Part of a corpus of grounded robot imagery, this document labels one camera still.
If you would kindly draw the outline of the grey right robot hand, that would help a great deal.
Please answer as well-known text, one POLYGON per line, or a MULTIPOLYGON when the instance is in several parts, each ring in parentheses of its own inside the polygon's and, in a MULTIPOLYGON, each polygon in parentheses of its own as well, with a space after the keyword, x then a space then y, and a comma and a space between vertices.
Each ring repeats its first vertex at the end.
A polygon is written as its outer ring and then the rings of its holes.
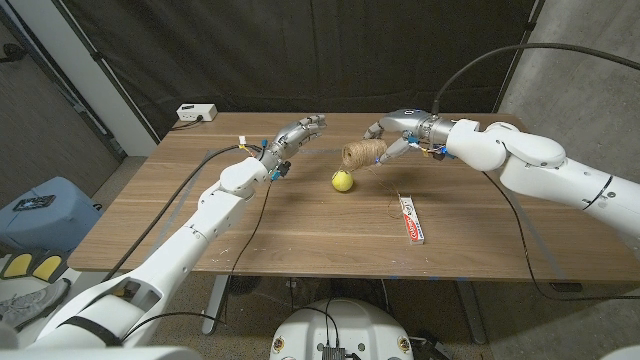
POLYGON ((424 110, 401 109, 384 115, 365 132, 364 139, 381 139, 385 132, 398 132, 401 136, 377 158, 377 165, 404 155, 413 144, 427 140, 432 115, 424 110))

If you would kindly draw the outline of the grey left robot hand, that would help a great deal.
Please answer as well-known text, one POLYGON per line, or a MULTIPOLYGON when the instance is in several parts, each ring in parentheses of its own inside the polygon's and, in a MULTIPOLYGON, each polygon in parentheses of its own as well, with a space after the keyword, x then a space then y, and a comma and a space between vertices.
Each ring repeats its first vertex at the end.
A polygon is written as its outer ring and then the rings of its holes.
POLYGON ((260 162, 268 172, 293 157, 307 142, 320 137, 326 127, 324 114, 312 115, 283 127, 269 143, 260 162))

